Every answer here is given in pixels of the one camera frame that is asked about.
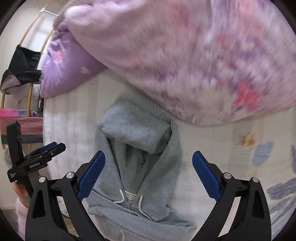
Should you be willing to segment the grey zip hoodie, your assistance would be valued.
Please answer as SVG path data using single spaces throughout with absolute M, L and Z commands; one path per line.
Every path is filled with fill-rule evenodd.
M 108 240 L 188 240 L 196 227 L 170 206 L 182 161 L 173 119 L 142 97 L 120 96 L 97 122 L 105 166 L 87 199 Z

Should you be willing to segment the pink striped folded blanket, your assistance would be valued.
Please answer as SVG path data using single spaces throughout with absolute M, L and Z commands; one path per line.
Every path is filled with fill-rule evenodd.
M 25 110 L 1 109 L 1 143 L 8 144 L 9 135 L 21 137 L 23 144 L 43 142 L 43 118 L 29 116 Z

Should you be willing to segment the floral patterned bed sheet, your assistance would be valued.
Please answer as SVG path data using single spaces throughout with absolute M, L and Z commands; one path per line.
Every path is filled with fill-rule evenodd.
M 66 151 L 48 166 L 61 178 L 95 154 L 95 123 L 122 94 L 143 99 L 112 71 L 104 71 L 78 88 L 45 100 L 45 143 L 63 142 Z M 210 213 L 209 198 L 193 169 L 191 156 L 200 150 L 207 160 L 237 178 L 256 176 L 266 192 L 275 237 L 295 210 L 295 108 L 222 126 L 177 123 L 183 159 L 171 206 L 200 227 Z

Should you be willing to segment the black garment on rack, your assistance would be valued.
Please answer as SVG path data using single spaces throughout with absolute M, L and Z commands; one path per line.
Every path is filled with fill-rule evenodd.
M 17 45 L 8 69 L 3 73 L 1 79 L 1 92 L 14 94 L 17 89 L 27 83 L 39 84 L 41 70 L 38 64 L 42 52 L 36 52 Z

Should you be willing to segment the purple floral quilt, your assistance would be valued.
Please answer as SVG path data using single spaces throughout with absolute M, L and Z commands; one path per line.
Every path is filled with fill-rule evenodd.
M 44 98 L 110 69 L 195 125 L 295 105 L 295 33 L 271 1 L 69 1 L 54 31 Z

